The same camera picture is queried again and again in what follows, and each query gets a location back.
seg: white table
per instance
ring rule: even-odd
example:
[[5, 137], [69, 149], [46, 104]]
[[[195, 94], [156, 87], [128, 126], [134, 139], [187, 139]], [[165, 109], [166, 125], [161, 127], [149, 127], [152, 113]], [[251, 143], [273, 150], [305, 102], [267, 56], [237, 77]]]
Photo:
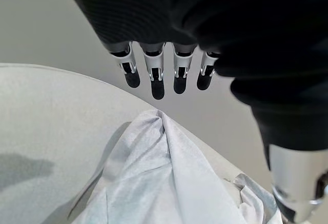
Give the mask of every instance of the white table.
[[[65, 223], [72, 200], [128, 122], [153, 109], [99, 80], [37, 65], [0, 64], [0, 223]], [[185, 128], [219, 177], [241, 171]], [[236, 202], [239, 191], [225, 185]]]

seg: crumpled white fabric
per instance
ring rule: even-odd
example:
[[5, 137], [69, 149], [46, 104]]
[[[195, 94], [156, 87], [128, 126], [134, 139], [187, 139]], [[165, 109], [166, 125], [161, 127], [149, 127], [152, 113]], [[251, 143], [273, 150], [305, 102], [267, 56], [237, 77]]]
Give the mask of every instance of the crumpled white fabric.
[[233, 183], [240, 189], [239, 206], [247, 223], [282, 224], [281, 213], [271, 193], [245, 174], [239, 174]]
[[163, 112], [152, 110], [125, 130], [73, 223], [262, 224], [245, 220], [245, 209], [236, 206], [197, 146]]

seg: black sleeve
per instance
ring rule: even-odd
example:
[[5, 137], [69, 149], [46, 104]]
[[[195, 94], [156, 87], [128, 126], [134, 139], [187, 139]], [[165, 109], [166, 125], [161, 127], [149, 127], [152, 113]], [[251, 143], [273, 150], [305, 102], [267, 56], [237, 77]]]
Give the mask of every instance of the black sleeve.
[[165, 0], [251, 106], [269, 144], [328, 148], [328, 0]]
[[199, 43], [251, 106], [265, 151], [328, 148], [328, 0], [76, 0], [104, 45]]

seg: silver metal joint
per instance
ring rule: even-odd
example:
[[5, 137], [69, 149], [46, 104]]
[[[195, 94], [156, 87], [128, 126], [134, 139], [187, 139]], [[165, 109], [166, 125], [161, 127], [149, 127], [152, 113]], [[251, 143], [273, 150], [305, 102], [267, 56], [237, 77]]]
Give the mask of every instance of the silver metal joint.
[[131, 42], [129, 43], [129, 53], [126, 56], [115, 56], [113, 54], [112, 54], [112, 56], [116, 60], [117, 65], [119, 66], [119, 68], [121, 69], [121, 71], [124, 74], [127, 74], [127, 72], [125, 71], [125, 69], [123, 67], [123, 64], [125, 64], [125, 63], [129, 64], [132, 74], [134, 74], [136, 72], [137, 66], [135, 63], [135, 58], [134, 58]]
[[148, 56], [147, 54], [143, 53], [146, 61], [147, 71], [149, 73], [149, 77], [151, 81], [154, 81], [153, 70], [158, 69], [158, 80], [163, 80], [163, 71], [164, 71], [164, 57], [163, 52], [157, 56]]
[[[215, 63], [216, 60], [218, 60], [218, 57], [211, 57], [211, 56], [208, 55], [207, 52], [204, 52], [203, 57], [201, 59], [200, 74], [202, 76], [204, 76], [205, 72], [206, 72], [206, 68], [208, 66], [214, 66], [214, 63]], [[214, 72], [215, 72], [215, 70], [213, 69], [209, 76], [213, 76]]]
[[191, 64], [191, 59], [193, 57], [193, 52], [190, 53], [189, 56], [179, 56], [175, 49], [173, 49], [174, 52], [174, 75], [175, 77], [179, 78], [179, 68], [184, 68], [184, 73], [183, 73], [183, 78], [187, 78], [189, 69], [190, 69], [190, 64]]
[[282, 214], [293, 223], [306, 221], [327, 194], [328, 150], [296, 151], [270, 145], [270, 168]]

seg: black fingertip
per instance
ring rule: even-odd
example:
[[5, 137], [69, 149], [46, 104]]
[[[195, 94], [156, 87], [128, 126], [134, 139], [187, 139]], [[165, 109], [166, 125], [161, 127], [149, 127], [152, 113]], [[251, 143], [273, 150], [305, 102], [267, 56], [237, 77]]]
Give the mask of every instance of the black fingertip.
[[186, 90], [187, 78], [174, 77], [173, 89], [175, 93], [182, 94]]
[[150, 81], [154, 99], [160, 100], [164, 97], [164, 82], [161, 80]]
[[199, 73], [198, 75], [198, 80], [197, 80], [197, 87], [199, 90], [206, 90], [211, 83], [211, 76], [208, 75], [201, 75], [201, 73]]
[[136, 70], [135, 73], [127, 73], [124, 76], [130, 87], [137, 88], [140, 85], [140, 77], [138, 70]]

